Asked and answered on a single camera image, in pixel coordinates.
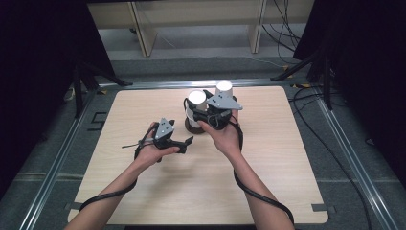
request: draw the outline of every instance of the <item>tabletop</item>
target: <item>tabletop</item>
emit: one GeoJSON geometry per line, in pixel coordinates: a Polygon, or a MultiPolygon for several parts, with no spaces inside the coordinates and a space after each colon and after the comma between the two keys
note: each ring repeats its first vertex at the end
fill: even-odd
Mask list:
{"type": "MultiPolygon", "coordinates": [[[[214,88],[207,88],[212,93],[214,88]]],[[[194,89],[125,90],[117,93],[75,202],[96,196],[133,160],[136,144],[152,122],[175,120],[172,140],[194,136],[186,154],[165,156],[149,167],[127,193],[108,224],[251,224],[244,192],[233,168],[207,133],[185,129],[183,101],[194,89]]],[[[323,204],[305,147],[283,88],[235,87],[243,105],[238,119],[242,153],[296,223],[324,223],[323,204]]],[[[78,210],[71,210],[71,220],[78,210]]]]}

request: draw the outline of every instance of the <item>hand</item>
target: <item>hand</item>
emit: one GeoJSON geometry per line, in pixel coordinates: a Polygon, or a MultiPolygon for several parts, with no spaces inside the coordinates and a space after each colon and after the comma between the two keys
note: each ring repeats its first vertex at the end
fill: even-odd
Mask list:
{"type": "MultiPolygon", "coordinates": [[[[147,138],[152,138],[152,133],[154,129],[148,134],[147,138]]],[[[135,158],[134,163],[140,165],[140,167],[146,170],[149,166],[155,164],[161,157],[178,152],[180,149],[178,147],[169,147],[167,149],[157,149],[152,142],[144,142],[144,147],[140,150],[137,158],[135,158]]]]}
{"type": "MultiPolygon", "coordinates": [[[[231,122],[237,123],[238,121],[238,111],[232,110],[233,117],[231,122]]],[[[241,153],[239,149],[238,133],[236,129],[228,124],[221,130],[215,130],[209,124],[198,121],[199,125],[212,136],[215,147],[224,153],[224,155],[229,158],[233,154],[241,153]]]]}

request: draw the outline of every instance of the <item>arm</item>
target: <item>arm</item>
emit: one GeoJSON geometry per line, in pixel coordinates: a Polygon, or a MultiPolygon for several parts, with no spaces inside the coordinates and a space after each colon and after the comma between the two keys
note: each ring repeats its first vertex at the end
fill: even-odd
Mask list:
{"type": "MultiPolygon", "coordinates": [[[[116,192],[128,187],[144,170],[155,164],[158,159],[178,151],[179,148],[176,147],[167,149],[157,149],[153,145],[143,147],[137,158],[113,182],[102,190],[100,195],[116,192]]],[[[114,196],[87,205],[69,222],[65,229],[103,229],[123,197],[124,195],[114,196]]]]}
{"type": "MultiPolygon", "coordinates": [[[[233,116],[237,119],[236,111],[233,111],[233,116]]],[[[229,159],[238,178],[247,188],[276,200],[241,154],[237,131],[233,126],[227,125],[222,130],[214,130],[204,122],[198,123],[212,136],[215,146],[229,159]]],[[[245,195],[257,229],[294,229],[283,210],[248,194],[245,195]]]]}

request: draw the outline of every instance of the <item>metal frame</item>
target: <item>metal frame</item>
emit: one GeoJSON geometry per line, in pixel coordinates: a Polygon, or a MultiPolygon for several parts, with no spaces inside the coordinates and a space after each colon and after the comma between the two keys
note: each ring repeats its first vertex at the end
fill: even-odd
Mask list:
{"type": "Polygon", "coordinates": [[[38,220],[39,215],[41,214],[42,209],[44,208],[45,203],[52,189],[54,188],[56,178],[58,176],[60,169],[63,166],[63,163],[65,162],[69,149],[72,146],[72,142],[74,141],[79,131],[79,128],[83,122],[83,118],[86,114],[87,108],[89,107],[89,104],[92,102],[95,95],[96,90],[89,91],[84,101],[83,110],[72,123],[71,128],[69,129],[69,132],[66,135],[65,140],[63,141],[63,144],[59,149],[59,152],[57,153],[56,159],[52,167],[48,171],[47,176],[42,182],[42,185],[39,188],[38,193],[36,194],[33,202],[30,205],[29,211],[21,224],[20,230],[34,229],[36,221],[38,220]]]}
{"type": "MultiPolygon", "coordinates": [[[[119,86],[115,83],[101,84],[100,89],[121,89],[121,90],[136,90],[136,89],[163,89],[163,88],[199,88],[199,87],[215,87],[218,80],[184,80],[184,81],[165,81],[165,82],[137,82],[129,86],[119,86]]],[[[243,79],[243,80],[231,80],[233,86],[264,86],[264,85],[281,85],[280,81],[271,81],[269,79],[243,79]]],[[[319,89],[314,89],[317,93],[321,93],[319,89]]],[[[63,163],[66,159],[72,142],[75,139],[78,130],[82,124],[83,118],[86,115],[87,108],[92,102],[96,90],[90,91],[84,102],[84,107],[79,116],[74,120],[72,126],[56,156],[56,159],[50,168],[49,173],[45,177],[42,185],[35,196],[27,215],[20,227],[21,230],[33,229],[42,209],[48,199],[50,192],[52,191],[58,172],[60,171],[63,163]]],[[[318,104],[321,107],[334,135],[336,136],[344,154],[346,155],[350,166],[355,173],[355,176],[359,180],[361,188],[363,189],[370,205],[372,206],[379,222],[384,229],[398,229],[382,195],[376,189],[364,166],[362,165],[357,153],[350,144],[344,130],[341,128],[334,113],[327,108],[323,101],[318,100],[318,104]]]]}
{"type": "MultiPolygon", "coordinates": [[[[321,93],[320,89],[314,88],[316,93],[321,93]]],[[[376,214],[379,222],[382,225],[383,229],[395,230],[398,229],[391,212],[388,210],[388,205],[386,204],[384,198],[377,190],[376,186],[372,182],[370,176],[365,170],[361,160],[358,158],[358,154],[355,149],[352,147],[349,138],[347,138],[346,133],[341,128],[340,123],[334,115],[332,110],[329,110],[327,105],[323,103],[321,99],[317,100],[320,108],[322,109],[328,124],[331,127],[335,137],[337,138],[338,143],[340,144],[341,149],[343,150],[344,155],[350,163],[351,169],[355,174],[355,177],[358,179],[358,182],[364,191],[365,196],[367,197],[370,205],[372,206],[373,211],[376,214]]]]}

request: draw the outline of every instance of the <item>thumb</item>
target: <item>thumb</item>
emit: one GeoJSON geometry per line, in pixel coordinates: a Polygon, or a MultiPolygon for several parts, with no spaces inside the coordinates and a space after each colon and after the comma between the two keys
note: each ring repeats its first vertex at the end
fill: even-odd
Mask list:
{"type": "Polygon", "coordinates": [[[164,156],[164,155],[169,155],[169,154],[172,154],[172,153],[176,153],[179,150],[180,150],[179,147],[169,147],[169,148],[166,148],[166,149],[160,149],[159,153],[162,156],[164,156]]]}

